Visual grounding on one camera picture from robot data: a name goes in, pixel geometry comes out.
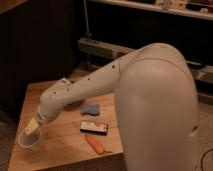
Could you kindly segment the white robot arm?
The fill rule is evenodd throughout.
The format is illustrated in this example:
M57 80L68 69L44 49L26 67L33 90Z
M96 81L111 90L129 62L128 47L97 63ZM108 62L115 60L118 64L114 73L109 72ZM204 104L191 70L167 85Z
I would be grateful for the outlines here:
M153 43L86 77L46 89L25 131L55 120L70 103L113 93L128 171L198 171L198 97L182 53Z

